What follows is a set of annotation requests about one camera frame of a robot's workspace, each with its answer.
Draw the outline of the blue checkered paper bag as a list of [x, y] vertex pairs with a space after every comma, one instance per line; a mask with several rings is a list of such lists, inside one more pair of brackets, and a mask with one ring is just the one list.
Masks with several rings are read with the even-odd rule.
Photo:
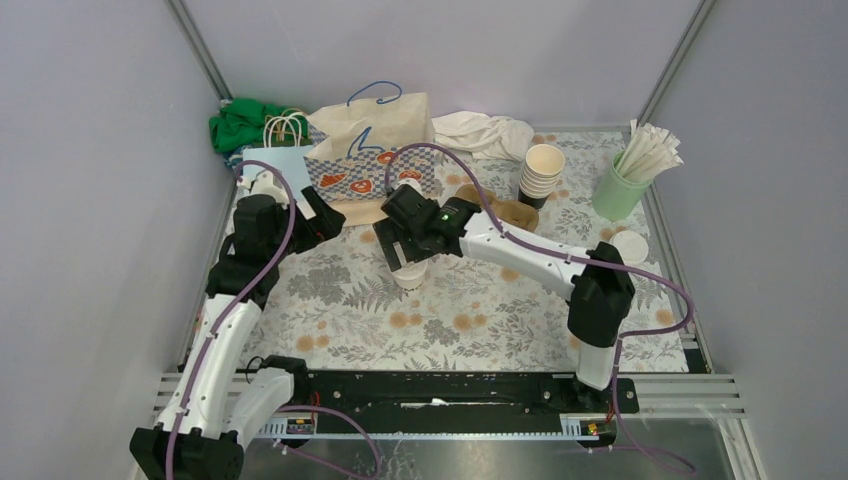
[[304, 161], [312, 185], [332, 208], [346, 217], [347, 227], [371, 224], [384, 217], [380, 205], [386, 182], [412, 179], [427, 196], [441, 188], [436, 167], [443, 155], [423, 148], [434, 140], [429, 97], [405, 93], [393, 82], [393, 94], [365, 98], [373, 82], [341, 104], [307, 116], [312, 148]]

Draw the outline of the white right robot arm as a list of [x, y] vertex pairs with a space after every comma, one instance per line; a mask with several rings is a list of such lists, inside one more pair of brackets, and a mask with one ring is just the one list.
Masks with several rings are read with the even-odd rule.
[[437, 255], [468, 257], [514, 270], [562, 298], [567, 328], [580, 343], [575, 402], [597, 412], [612, 400], [615, 345], [635, 295], [614, 246], [557, 243], [504, 224], [471, 201], [438, 203], [410, 185], [394, 189], [381, 209], [385, 217], [373, 229], [392, 272]]

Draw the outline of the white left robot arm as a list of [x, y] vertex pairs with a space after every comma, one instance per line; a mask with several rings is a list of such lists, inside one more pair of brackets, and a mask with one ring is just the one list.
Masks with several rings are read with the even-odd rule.
[[279, 281], [279, 264], [337, 237], [346, 221], [311, 186], [300, 191], [312, 210], [305, 217], [281, 172], [256, 165], [260, 172], [238, 200], [234, 230], [208, 275], [200, 343], [153, 426], [137, 428], [131, 438], [130, 453], [149, 479], [237, 479], [247, 447], [273, 413], [309, 401], [307, 380], [264, 367], [227, 405], [241, 351]]

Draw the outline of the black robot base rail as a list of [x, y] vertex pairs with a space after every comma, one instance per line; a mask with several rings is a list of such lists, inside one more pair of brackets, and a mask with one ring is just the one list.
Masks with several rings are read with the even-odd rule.
[[562, 435], [567, 418], [602, 426], [640, 410], [632, 380], [596, 390], [568, 373], [311, 370], [281, 356], [255, 357], [243, 373], [256, 382], [273, 367], [294, 377], [290, 404], [318, 409], [286, 413], [294, 437]]

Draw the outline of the white paper coffee cup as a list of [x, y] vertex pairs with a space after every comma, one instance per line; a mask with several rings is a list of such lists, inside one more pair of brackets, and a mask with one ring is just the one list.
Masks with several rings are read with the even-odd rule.
[[428, 261], [407, 263], [400, 269], [393, 271], [392, 276], [397, 285], [404, 290], [415, 290], [426, 280], [428, 267]]

